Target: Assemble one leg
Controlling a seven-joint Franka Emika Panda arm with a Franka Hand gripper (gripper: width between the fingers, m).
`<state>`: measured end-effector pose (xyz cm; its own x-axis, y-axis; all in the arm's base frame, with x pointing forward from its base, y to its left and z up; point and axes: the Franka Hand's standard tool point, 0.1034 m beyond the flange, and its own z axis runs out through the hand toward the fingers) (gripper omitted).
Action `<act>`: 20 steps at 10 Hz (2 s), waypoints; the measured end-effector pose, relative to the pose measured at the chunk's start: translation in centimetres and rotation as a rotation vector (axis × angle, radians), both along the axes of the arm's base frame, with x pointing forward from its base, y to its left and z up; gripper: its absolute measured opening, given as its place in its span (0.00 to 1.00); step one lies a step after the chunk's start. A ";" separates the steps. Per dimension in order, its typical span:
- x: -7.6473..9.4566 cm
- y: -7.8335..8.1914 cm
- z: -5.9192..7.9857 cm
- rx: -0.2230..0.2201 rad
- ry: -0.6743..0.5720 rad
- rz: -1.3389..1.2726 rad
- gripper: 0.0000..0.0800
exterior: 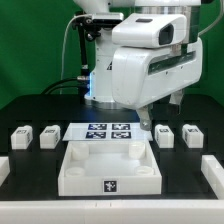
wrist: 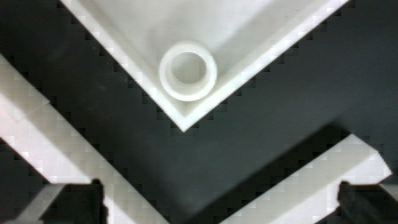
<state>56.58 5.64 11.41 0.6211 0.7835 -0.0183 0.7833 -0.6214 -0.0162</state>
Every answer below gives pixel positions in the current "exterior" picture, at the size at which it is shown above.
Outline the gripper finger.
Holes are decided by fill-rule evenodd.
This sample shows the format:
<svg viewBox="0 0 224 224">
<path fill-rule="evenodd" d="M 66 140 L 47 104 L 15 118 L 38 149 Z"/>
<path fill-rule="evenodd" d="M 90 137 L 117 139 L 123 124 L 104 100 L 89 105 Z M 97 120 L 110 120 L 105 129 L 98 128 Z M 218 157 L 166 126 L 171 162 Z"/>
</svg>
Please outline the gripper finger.
<svg viewBox="0 0 224 224">
<path fill-rule="evenodd" d="M 172 110 L 179 114 L 181 111 L 181 103 L 184 93 L 183 90 L 178 90 L 171 94 L 169 104 L 171 105 Z"/>
<path fill-rule="evenodd" d="M 150 131 L 152 129 L 152 107 L 146 105 L 137 110 L 137 114 L 140 119 L 140 128 L 144 131 Z"/>
</svg>

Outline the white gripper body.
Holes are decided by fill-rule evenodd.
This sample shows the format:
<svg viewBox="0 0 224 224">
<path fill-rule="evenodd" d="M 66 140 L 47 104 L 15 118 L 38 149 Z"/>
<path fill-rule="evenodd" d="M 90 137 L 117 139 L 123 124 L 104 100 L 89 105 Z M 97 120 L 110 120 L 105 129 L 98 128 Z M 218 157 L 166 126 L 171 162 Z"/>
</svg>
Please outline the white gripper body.
<svg viewBox="0 0 224 224">
<path fill-rule="evenodd" d="M 112 62 L 112 96 L 123 107 L 138 109 L 196 83 L 202 72 L 202 41 L 187 46 L 189 58 L 163 67 L 172 47 L 120 47 Z"/>
</svg>

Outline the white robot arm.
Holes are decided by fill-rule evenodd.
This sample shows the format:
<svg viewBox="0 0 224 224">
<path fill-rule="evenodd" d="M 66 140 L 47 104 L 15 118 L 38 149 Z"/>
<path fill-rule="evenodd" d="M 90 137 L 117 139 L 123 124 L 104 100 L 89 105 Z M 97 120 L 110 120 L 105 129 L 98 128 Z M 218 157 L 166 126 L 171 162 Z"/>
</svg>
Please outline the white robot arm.
<svg viewBox="0 0 224 224">
<path fill-rule="evenodd" d="M 95 67 L 85 100 L 137 112 L 150 130 L 152 104 L 176 106 L 182 90 L 199 81 L 203 47 L 200 7 L 213 0 L 73 0 L 79 22 L 95 42 Z"/>
</svg>

